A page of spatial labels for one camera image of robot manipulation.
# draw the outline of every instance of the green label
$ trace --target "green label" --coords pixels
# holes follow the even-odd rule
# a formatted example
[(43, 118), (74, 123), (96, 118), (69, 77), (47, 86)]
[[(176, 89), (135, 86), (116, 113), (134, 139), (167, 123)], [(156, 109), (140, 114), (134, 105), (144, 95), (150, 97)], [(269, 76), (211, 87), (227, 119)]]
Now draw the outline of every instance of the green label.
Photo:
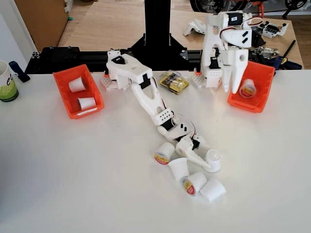
[(8, 78), (6, 86), (0, 86), (0, 100), (7, 100), (12, 98), (17, 92), (15, 82), (12, 75)]

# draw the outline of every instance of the white cup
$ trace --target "white cup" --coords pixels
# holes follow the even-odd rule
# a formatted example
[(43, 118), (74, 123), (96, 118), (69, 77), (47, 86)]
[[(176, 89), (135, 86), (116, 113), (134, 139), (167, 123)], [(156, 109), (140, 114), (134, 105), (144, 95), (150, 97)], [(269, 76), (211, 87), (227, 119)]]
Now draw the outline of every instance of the white cup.
[(210, 202), (226, 193), (225, 187), (216, 178), (210, 179), (200, 190), (202, 196)]
[(189, 176), (187, 158), (174, 159), (169, 162), (169, 166), (176, 180)]
[(220, 155), (217, 150), (210, 149), (207, 151), (205, 156), (205, 161), (210, 165), (210, 167), (204, 167), (208, 172), (217, 172), (221, 169)]
[(166, 165), (170, 162), (174, 151), (175, 146), (172, 143), (163, 143), (162, 146), (160, 146), (160, 148), (155, 152), (154, 158), (158, 163)]
[(96, 105), (95, 99), (93, 97), (89, 98), (78, 98), (81, 110), (85, 110)]
[(251, 79), (245, 79), (243, 85), (240, 87), (240, 95), (244, 98), (251, 98), (256, 95), (256, 87), (254, 81)]
[(206, 181), (205, 175), (202, 172), (197, 172), (183, 179), (183, 187), (188, 194), (195, 196)]
[(77, 78), (75, 80), (72, 80), (68, 83), (69, 89), (72, 93), (78, 92), (78, 91), (85, 91), (86, 87), (83, 84), (82, 78)]

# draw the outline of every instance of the orange bin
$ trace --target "orange bin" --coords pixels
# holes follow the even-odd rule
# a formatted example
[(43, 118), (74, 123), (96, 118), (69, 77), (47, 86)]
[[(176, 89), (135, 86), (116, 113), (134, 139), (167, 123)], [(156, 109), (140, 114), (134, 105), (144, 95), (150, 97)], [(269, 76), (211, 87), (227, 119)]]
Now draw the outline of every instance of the orange bin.
[[(71, 119), (78, 119), (89, 114), (100, 111), (104, 108), (102, 96), (90, 74), (86, 65), (66, 69), (53, 73), (60, 95), (63, 99), (68, 116)], [(81, 77), (86, 87), (85, 91), (72, 93), (69, 89), (69, 82)], [(81, 110), (78, 98), (93, 97), (96, 105), (85, 110)]]
[(261, 113), (268, 100), (274, 72), (274, 67), (249, 61), (243, 74), (240, 87), (243, 85), (245, 79), (252, 79), (257, 92), (255, 96), (251, 98), (242, 97), (239, 91), (237, 91), (236, 94), (230, 93), (228, 103), (253, 113)]

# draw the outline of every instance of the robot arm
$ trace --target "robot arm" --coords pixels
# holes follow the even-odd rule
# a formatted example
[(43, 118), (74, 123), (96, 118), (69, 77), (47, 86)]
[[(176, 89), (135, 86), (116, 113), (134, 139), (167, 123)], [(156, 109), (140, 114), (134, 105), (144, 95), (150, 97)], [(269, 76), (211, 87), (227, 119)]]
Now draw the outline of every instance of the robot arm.
[(238, 91), (248, 61), (248, 50), (245, 48), (250, 48), (252, 42), (251, 28), (247, 24), (243, 25), (251, 17), (251, 14), (243, 11), (207, 16), (201, 61), (205, 79), (203, 86), (218, 88), (222, 82), (227, 92), (232, 78), (232, 92)]
[[(176, 152), (180, 156), (187, 157), (190, 161), (201, 165), (210, 172), (216, 172), (220, 169), (220, 161), (217, 162), (217, 165), (207, 162), (208, 152), (206, 161), (195, 153), (194, 149), (205, 147), (204, 139), (195, 134), (191, 122), (187, 120), (174, 121), (174, 113), (164, 105), (155, 80), (152, 78), (151, 69), (128, 54), (116, 56), (109, 60), (107, 67), (109, 69), (109, 78), (111, 81), (116, 82), (114, 86), (117, 89), (126, 89), (131, 84), (135, 97), (149, 114), (158, 131), (167, 140), (177, 141)], [(147, 87), (151, 88), (151, 98), (143, 91)]]

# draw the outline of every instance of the white wall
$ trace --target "white wall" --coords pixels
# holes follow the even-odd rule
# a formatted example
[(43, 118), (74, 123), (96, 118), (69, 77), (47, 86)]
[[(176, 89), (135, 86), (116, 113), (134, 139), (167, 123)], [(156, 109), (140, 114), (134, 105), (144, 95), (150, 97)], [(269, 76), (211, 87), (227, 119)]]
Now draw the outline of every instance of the white wall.
[(1, 13), (0, 32), (0, 60), (4, 60), (7, 63), (16, 61), (21, 69), (25, 70), (28, 62), (21, 53)]
[[(14, 0), (0, 0), (0, 14), (3, 16), (26, 63), (28, 63), (32, 53), (36, 51), (36, 48)], [(2, 35), (2, 32), (0, 33), (0, 51), (1, 48), (2, 50), (6, 49), (4, 39), (7, 37), (9, 37), (9, 35)]]

